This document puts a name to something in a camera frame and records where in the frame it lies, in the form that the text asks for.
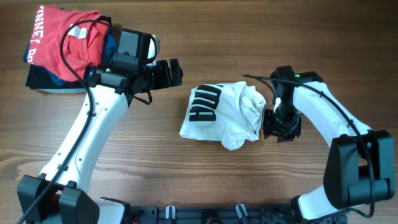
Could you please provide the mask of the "white t-shirt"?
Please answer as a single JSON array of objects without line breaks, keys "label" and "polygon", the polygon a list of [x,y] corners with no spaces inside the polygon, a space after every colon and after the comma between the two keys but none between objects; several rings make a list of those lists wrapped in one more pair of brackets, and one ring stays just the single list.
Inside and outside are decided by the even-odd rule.
[{"label": "white t-shirt", "polygon": [[191,90],[179,135],[237,150],[245,141],[259,139],[265,105],[256,87],[246,82],[200,85]]}]

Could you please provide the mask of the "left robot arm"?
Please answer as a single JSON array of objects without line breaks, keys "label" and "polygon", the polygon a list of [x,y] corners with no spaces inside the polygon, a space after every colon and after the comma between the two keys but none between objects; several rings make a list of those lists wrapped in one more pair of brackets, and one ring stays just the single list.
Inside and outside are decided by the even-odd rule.
[{"label": "left robot arm", "polygon": [[36,177],[25,175],[17,194],[21,223],[124,223],[129,204],[93,200],[90,181],[114,126],[139,94],[182,84],[176,58],[157,60],[159,40],[135,30],[121,32],[110,63],[99,65],[84,85],[84,104],[65,140]]}]

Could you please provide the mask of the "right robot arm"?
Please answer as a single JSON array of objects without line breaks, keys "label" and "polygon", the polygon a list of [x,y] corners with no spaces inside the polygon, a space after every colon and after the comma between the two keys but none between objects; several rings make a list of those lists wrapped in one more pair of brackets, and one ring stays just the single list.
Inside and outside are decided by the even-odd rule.
[{"label": "right robot arm", "polygon": [[374,215],[376,202],[395,194],[394,138],[356,119],[330,92],[316,72],[278,67],[267,80],[274,109],[265,110],[264,137],[292,141],[301,134],[302,116],[329,147],[323,183],[294,197],[283,212],[291,223],[338,223],[349,212]]}]

